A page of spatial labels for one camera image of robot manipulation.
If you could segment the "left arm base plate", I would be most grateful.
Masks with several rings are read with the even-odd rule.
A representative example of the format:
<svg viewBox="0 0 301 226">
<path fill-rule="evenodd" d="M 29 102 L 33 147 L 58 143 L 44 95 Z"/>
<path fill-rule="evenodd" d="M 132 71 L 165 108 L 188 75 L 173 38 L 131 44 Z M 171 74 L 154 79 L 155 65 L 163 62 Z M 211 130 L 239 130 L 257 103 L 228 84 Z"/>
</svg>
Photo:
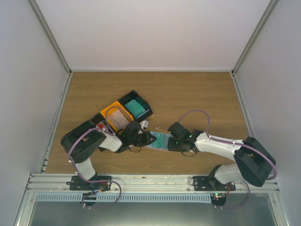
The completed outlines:
<svg viewBox="0 0 301 226">
<path fill-rule="evenodd" d="M 93 181 L 103 180 L 100 183 L 88 183 L 79 176 L 72 176 L 71 181 L 66 182 L 72 191 L 109 191 L 111 189 L 111 176 L 94 176 Z"/>
</svg>

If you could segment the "black bin with teal cards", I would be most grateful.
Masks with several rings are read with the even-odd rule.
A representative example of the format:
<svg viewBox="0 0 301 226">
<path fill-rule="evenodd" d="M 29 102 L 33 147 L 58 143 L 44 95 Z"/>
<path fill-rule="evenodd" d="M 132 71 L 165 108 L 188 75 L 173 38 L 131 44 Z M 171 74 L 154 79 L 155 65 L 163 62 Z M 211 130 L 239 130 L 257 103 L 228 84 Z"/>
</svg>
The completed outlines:
<svg viewBox="0 0 301 226">
<path fill-rule="evenodd" d="M 135 121 L 142 122 L 149 118 L 153 111 L 135 90 L 132 90 L 118 99 L 118 102 L 133 116 Z"/>
</svg>

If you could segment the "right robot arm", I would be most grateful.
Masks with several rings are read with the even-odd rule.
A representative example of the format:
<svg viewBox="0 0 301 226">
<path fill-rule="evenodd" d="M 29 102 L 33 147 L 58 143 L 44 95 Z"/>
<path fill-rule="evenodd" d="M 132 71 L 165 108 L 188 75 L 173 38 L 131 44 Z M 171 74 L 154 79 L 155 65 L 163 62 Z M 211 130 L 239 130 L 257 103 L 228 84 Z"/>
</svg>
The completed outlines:
<svg viewBox="0 0 301 226">
<path fill-rule="evenodd" d="M 173 152 L 213 153 L 232 160 L 232 165 L 217 165 L 208 175 L 208 185 L 218 191 L 225 184 L 235 181 L 262 187 L 265 181 L 276 177 L 276 161 L 253 138 L 231 140 L 209 135 L 201 130 L 189 132 L 179 122 L 168 128 L 171 137 L 168 150 Z"/>
</svg>

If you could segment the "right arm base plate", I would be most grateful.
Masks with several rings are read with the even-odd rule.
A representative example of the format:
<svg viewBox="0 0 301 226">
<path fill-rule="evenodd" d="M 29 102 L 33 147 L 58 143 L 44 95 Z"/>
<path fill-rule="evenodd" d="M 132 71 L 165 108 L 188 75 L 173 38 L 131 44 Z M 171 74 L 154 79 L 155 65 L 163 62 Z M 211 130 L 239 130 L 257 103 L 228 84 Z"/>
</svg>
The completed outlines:
<svg viewBox="0 0 301 226">
<path fill-rule="evenodd" d="M 192 184 L 195 191 L 235 191 L 236 186 L 231 182 L 227 184 L 222 184 L 215 178 L 210 178 L 209 176 L 193 176 Z"/>
</svg>

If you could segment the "black bin with red cards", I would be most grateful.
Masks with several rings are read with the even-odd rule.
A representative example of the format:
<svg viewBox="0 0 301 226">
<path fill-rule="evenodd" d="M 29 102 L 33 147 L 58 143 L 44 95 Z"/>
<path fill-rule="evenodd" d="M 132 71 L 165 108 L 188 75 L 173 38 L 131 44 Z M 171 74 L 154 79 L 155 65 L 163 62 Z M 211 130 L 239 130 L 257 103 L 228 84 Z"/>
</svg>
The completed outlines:
<svg viewBox="0 0 301 226">
<path fill-rule="evenodd" d="M 95 114 L 93 117 L 90 118 L 92 123 L 101 129 L 101 132 L 106 136 L 105 140 L 100 144 L 98 149 L 103 152 L 104 150 L 108 149 L 109 140 L 108 140 L 108 133 L 106 132 L 106 125 L 104 123 L 104 117 L 101 113 Z"/>
</svg>

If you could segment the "yellow bin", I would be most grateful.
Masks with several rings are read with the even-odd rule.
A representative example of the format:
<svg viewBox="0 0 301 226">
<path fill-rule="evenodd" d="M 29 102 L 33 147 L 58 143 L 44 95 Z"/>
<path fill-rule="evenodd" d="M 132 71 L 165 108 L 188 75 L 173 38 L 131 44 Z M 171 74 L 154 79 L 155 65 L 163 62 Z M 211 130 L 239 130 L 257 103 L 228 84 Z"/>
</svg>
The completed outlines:
<svg viewBox="0 0 301 226">
<path fill-rule="evenodd" d="M 124 129 L 134 120 L 130 112 L 128 112 L 119 101 L 115 101 L 110 106 L 101 110 L 100 114 L 107 119 L 114 132 L 117 132 L 119 129 Z"/>
</svg>

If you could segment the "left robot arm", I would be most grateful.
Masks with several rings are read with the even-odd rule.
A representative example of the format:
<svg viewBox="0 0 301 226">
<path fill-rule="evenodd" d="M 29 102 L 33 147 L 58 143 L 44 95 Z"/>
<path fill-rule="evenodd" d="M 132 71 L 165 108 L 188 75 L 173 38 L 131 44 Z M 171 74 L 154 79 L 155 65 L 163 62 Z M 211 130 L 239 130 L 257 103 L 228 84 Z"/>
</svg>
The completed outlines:
<svg viewBox="0 0 301 226">
<path fill-rule="evenodd" d="M 124 129 L 110 133 L 104 127 L 100 128 L 88 120 L 64 135 L 60 143 L 81 179 L 80 184 L 86 190 L 92 190 L 97 184 L 97 173 L 90 156 L 96 149 L 119 153 L 132 146 L 141 148 L 150 145 L 156 140 L 157 138 L 150 131 L 145 131 L 137 121 L 131 121 Z"/>
</svg>

